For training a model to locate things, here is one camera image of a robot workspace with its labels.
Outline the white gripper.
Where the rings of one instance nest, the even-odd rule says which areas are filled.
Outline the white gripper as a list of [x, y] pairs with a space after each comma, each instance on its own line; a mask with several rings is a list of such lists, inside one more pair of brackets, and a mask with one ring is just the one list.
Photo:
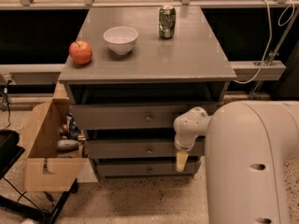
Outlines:
[[176, 167], [178, 172], [184, 171], [189, 156], [189, 154], [186, 151], [192, 150], [196, 138], [196, 134], [176, 133], [174, 140], [175, 147], [177, 150], [180, 150], [177, 152], [176, 156]]

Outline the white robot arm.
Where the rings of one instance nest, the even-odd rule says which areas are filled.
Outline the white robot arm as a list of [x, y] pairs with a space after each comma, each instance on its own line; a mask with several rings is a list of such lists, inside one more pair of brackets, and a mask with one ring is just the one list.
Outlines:
[[284, 162], [299, 155], [298, 101], [238, 101], [173, 123], [181, 172], [205, 138], [209, 224], [290, 224]]

